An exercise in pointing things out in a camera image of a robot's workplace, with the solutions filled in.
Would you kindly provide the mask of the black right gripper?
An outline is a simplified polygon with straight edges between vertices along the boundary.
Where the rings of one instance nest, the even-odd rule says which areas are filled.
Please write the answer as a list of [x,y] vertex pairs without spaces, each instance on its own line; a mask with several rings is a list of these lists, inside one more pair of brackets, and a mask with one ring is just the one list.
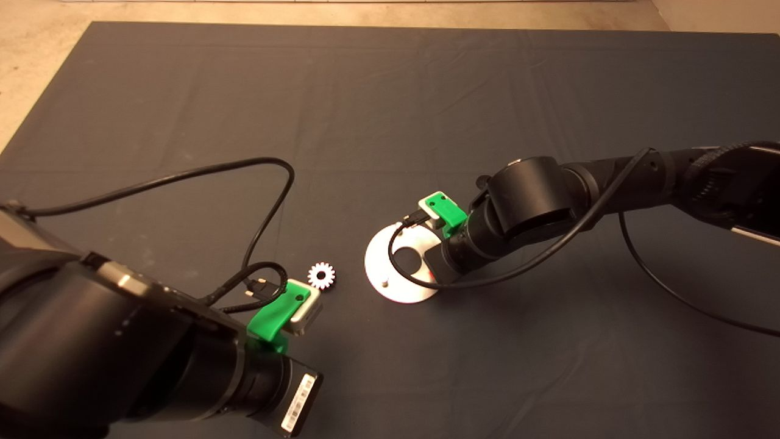
[[493,207],[471,212],[462,227],[424,252],[427,282],[450,284],[507,254],[507,241]]

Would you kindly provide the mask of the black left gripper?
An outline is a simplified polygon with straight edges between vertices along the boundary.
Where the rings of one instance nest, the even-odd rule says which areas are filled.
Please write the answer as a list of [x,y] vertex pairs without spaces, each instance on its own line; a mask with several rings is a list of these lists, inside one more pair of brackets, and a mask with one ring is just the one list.
[[246,361],[238,386],[238,413],[281,437],[298,437],[314,406],[324,375],[276,352]]

